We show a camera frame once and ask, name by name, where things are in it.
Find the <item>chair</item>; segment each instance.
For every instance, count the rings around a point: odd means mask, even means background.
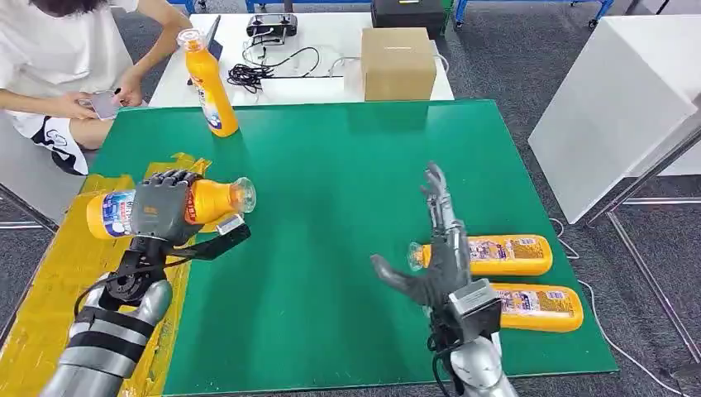
[[[36,222],[0,222],[0,229],[46,227],[55,232],[85,177],[59,169],[49,151],[20,135],[3,112],[0,136],[0,196]]]

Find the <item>person's hand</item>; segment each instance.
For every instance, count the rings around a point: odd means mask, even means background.
[[[89,101],[89,93],[65,93],[60,97],[45,98],[46,116],[59,118],[98,118],[98,115],[88,107],[79,104],[79,101]]]
[[[144,101],[141,95],[141,76],[131,69],[128,70],[122,76],[118,92],[112,101],[121,103],[122,106],[140,106]]]

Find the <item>robotic arm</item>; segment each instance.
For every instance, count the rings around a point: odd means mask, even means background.
[[[459,395],[469,397],[517,397],[503,373],[489,336],[500,328],[501,300],[486,279],[472,281],[470,249],[465,225],[455,217],[446,178],[434,163],[425,171],[426,196],[432,224],[431,260],[422,276],[405,275],[379,255],[373,255],[375,272],[385,284],[431,309],[429,349],[433,375],[441,391],[437,363],[450,375]]]
[[[236,216],[219,225],[219,237],[174,248],[202,228],[184,221],[187,194],[199,178],[171,170],[136,187],[131,211],[136,237],[117,270],[100,277],[76,301],[68,345],[41,397],[116,396],[170,306],[173,290],[164,269],[191,259],[212,260],[250,236],[248,226]],[[167,256],[182,259],[166,263]],[[120,313],[121,306],[135,309]]]

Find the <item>black wire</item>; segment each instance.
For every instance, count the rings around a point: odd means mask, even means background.
[[[294,76],[294,77],[308,77],[309,74],[311,74],[318,66],[319,62],[321,62],[321,55],[319,54],[319,50],[317,50],[314,47],[304,47],[301,48],[294,53],[292,53],[290,56],[285,58],[284,60],[278,62],[277,64],[272,64],[272,65],[266,65],[265,64],[265,52],[266,49],[263,47],[263,63],[258,63],[253,60],[249,60],[246,57],[246,52],[253,48],[256,45],[262,45],[264,43],[270,43],[270,42],[276,42],[279,43],[280,39],[264,39],[260,40],[258,42],[255,41],[255,38],[253,39],[253,42],[247,46],[242,52],[241,52],[241,58],[249,64],[255,65],[256,67],[252,67],[249,65],[244,65],[244,64],[236,64],[234,67],[228,71],[229,77],[227,78],[227,82],[231,85],[239,85],[243,88],[246,89],[249,93],[257,93],[258,90],[263,89],[262,85],[260,84],[260,81],[262,79],[275,79],[275,76],[273,75],[273,70],[274,68],[284,64],[285,62],[291,60],[294,56],[297,54],[305,51],[305,50],[313,50],[317,54],[317,61],[314,63],[314,66],[305,74],[301,76]]]
[[[128,272],[128,273],[125,273],[122,275],[112,275],[112,276],[107,277],[106,279],[98,280],[96,283],[90,285],[85,291],[83,291],[80,295],[78,295],[78,298],[75,300],[75,305],[73,306],[73,317],[74,318],[78,317],[78,313],[80,311],[80,302],[83,301],[83,298],[85,298],[85,295],[89,294],[90,291],[92,291],[93,289],[96,289],[97,287],[99,287],[101,285],[105,285],[105,284],[109,283],[110,281],[114,281],[114,280],[122,278],[122,277],[128,277],[130,275],[137,275],[139,273],[146,273],[147,271],[156,270],[158,268],[166,269],[169,267],[182,265],[183,263],[185,263],[187,261],[191,261],[191,260],[192,260],[192,258],[183,258],[179,261],[166,263],[165,265],[153,265],[153,266],[142,267],[140,269],[136,269],[134,271],[131,271],[131,272]]]
[[[239,85],[245,88],[249,93],[257,93],[258,90],[263,89],[260,85],[261,79],[270,79],[273,77],[270,68],[251,68],[244,64],[234,65],[234,67],[229,70],[228,74],[227,82],[229,84]]]
[[[441,392],[445,397],[451,397],[451,394],[448,393],[448,389],[446,389],[446,385],[443,384],[443,380],[441,380],[441,377],[438,375],[438,360],[442,360],[443,356],[446,354],[451,354],[455,349],[459,348],[461,346],[461,343],[455,343],[448,348],[441,350],[440,352],[436,352],[436,354],[433,355],[433,362],[431,364],[432,369],[433,369],[433,379],[436,380],[436,383],[438,384],[438,388],[441,389]]]

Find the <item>cable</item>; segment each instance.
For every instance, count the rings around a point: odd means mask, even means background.
[[[256,45],[262,45],[264,43],[270,43],[270,42],[280,42],[280,39],[261,39],[258,42],[255,42],[255,38],[259,36],[263,36],[264,34],[259,34],[253,36],[253,40],[250,45],[248,45],[242,52],[241,52],[241,58],[246,63],[253,64],[256,67],[252,67],[249,65],[244,65],[244,64],[236,64],[234,67],[228,71],[228,78],[227,82],[231,85],[239,85],[243,88],[246,89],[249,93],[258,93],[259,90],[263,89],[263,86],[261,85],[261,80],[262,79],[275,79],[275,76],[273,75],[273,70],[275,67],[278,67],[285,62],[291,60],[294,56],[297,54],[305,51],[305,50],[313,50],[317,54],[317,61],[314,63],[314,66],[305,74],[301,76],[295,76],[295,77],[308,77],[309,74],[311,74],[317,66],[319,66],[319,62],[322,60],[322,56],[319,54],[319,51],[314,48],[314,47],[304,47],[301,48],[294,53],[292,53],[290,56],[285,58],[284,60],[278,62],[277,64],[272,64],[272,65],[266,65],[265,64],[265,55],[266,55],[266,47],[263,47],[263,63],[258,63],[253,60],[249,60],[248,57],[246,56],[246,53],[248,50],[253,48]]]
[[[567,259],[579,259],[579,253],[575,251],[575,249],[572,248],[570,244],[567,244],[565,240],[561,239],[562,235],[565,233],[565,225],[563,225],[562,222],[560,222],[560,220],[555,218],[550,218],[550,222],[555,222],[558,225],[560,225],[560,231],[557,233],[557,241],[559,241],[560,244],[562,244],[562,246],[566,250],[570,250],[570,252],[572,253],[572,255],[566,255]]]
[[[279,39],[268,39],[268,40],[262,40],[262,41],[260,41],[260,42],[258,42],[258,43],[251,44],[251,45],[249,45],[248,47],[246,47],[246,49],[243,50],[243,52],[241,52],[241,58],[243,58],[243,60],[246,61],[246,62],[248,62],[249,64],[253,64],[253,65],[260,66],[260,67],[264,67],[264,68],[276,68],[276,67],[278,67],[278,66],[284,64],[285,62],[291,60],[294,56],[296,56],[297,54],[301,53],[302,51],[312,50],[312,51],[314,51],[314,52],[317,54],[317,61],[314,63],[314,66],[312,66],[312,68],[311,68],[307,73],[305,73],[305,74],[303,74],[303,75],[301,75],[301,76],[298,76],[298,77],[307,77],[310,73],[312,73],[312,72],[317,68],[317,66],[319,66],[319,62],[322,60],[322,56],[321,56],[321,54],[319,54],[319,50],[317,50],[317,49],[314,48],[314,47],[303,47],[303,48],[300,48],[299,50],[294,51],[290,56],[288,56],[288,57],[285,58],[284,60],[278,62],[277,64],[272,64],[272,65],[259,64],[259,63],[257,63],[257,62],[254,62],[254,61],[249,60],[248,58],[246,58],[246,52],[247,52],[249,49],[251,49],[253,46],[259,45],[259,44],[262,44],[262,43],[266,43],[266,42],[270,42],[270,41],[278,41],[278,40],[279,40]]]
[[[339,62],[342,62],[343,60],[359,60],[359,59],[360,59],[360,57],[358,57],[358,56],[342,56],[341,58],[334,60],[333,63],[331,64],[331,67],[329,68],[328,77],[333,77],[333,70],[336,68],[336,65]]]
[[[436,55],[434,55],[434,56],[435,56],[435,57],[438,57],[438,58],[441,58],[441,60],[443,61],[443,63],[446,64],[446,74],[448,74],[448,70],[451,69],[451,64],[448,63],[448,60],[446,59],[446,57],[443,56],[443,55],[441,55],[441,54],[439,54],[439,53],[437,53],[437,52],[436,52]]]
[[[446,67],[446,74],[448,71],[451,69],[451,64],[448,62],[445,56],[436,53],[434,55],[436,58],[440,58],[443,61],[443,65]],[[358,56],[342,56],[341,58],[338,58],[337,60],[334,60],[333,63],[331,64],[331,68],[329,68],[329,73],[328,77],[333,77],[333,70],[336,68],[339,62],[342,62],[343,60],[359,60],[360,57]]]
[[[430,346],[430,340],[431,337],[429,337],[429,341],[427,341],[427,345]],[[445,349],[441,350],[440,352],[436,352],[436,354],[433,355],[433,361],[431,363],[431,368],[433,369],[433,379],[436,380],[436,383],[438,384],[438,388],[441,389],[441,392],[445,397],[451,397],[451,394],[448,393],[448,389],[446,389],[446,385],[443,384],[443,380],[441,380],[441,377],[438,375],[438,360],[442,360],[443,356],[446,354],[451,354],[455,349],[460,348],[462,345],[462,342],[457,342],[453,343],[452,345],[446,347]]]
[[[83,291],[80,295],[78,295],[78,298],[75,300],[75,304],[73,306],[73,317],[74,318],[78,317],[78,313],[80,311],[80,303],[83,301],[83,298],[85,298],[85,296],[87,294],[89,294],[90,291],[92,291],[93,289],[96,289],[97,287],[99,287],[101,285],[105,285],[105,284],[109,283],[110,281],[114,281],[114,280],[122,278],[122,277],[136,275],[139,273],[146,273],[147,271],[156,270],[158,268],[167,269],[169,267],[182,265],[183,263],[185,263],[187,261],[191,261],[191,260],[192,260],[192,258],[183,258],[183,259],[175,261],[175,262],[166,263],[165,265],[152,265],[152,266],[142,267],[140,269],[136,269],[134,271],[131,271],[129,273],[125,273],[123,275],[112,275],[112,276],[109,276],[105,279],[98,280],[96,283],[90,285],[87,289],[85,289],[85,291]]]
[[[596,320],[596,325],[598,325],[598,330],[601,331],[601,334],[603,335],[603,338],[606,339],[606,342],[608,342],[611,347],[616,349],[617,352],[623,354],[624,357],[626,357],[628,360],[630,360],[633,364],[635,364],[638,368],[643,370],[650,378],[652,378],[658,385],[664,387],[668,391],[676,394],[676,395],[681,395],[682,397],[691,397],[689,395],[685,395],[683,392],[674,389],[672,387],[669,387],[668,385],[665,385],[661,380],[657,379],[654,375],[652,375],[652,372],[650,372],[647,368],[645,368],[640,362],[638,362],[636,359],[631,357],[628,353],[624,352],[622,348],[618,347],[615,343],[611,342],[611,339],[608,337],[606,332],[603,330],[603,327],[601,326],[601,322],[598,320],[598,314],[596,313],[596,300],[594,297],[594,289],[592,288],[591,285],[583,282],[582,280],[577,280],[579,281],[580,284],[583,286],[587,287],[589,289],[589,293],[591,294],[591,299],[592,299],[592,312],[594,312],[594,320]]]
[[[248,65],[236,64],[228,72],[229,77],[227,82],[231,85],[240,85],[249,93],[258,93],[263,87],[260,85],[261,79],[270,79],[273,77],[270,68],[261,66],[259,68],[251,68]]]

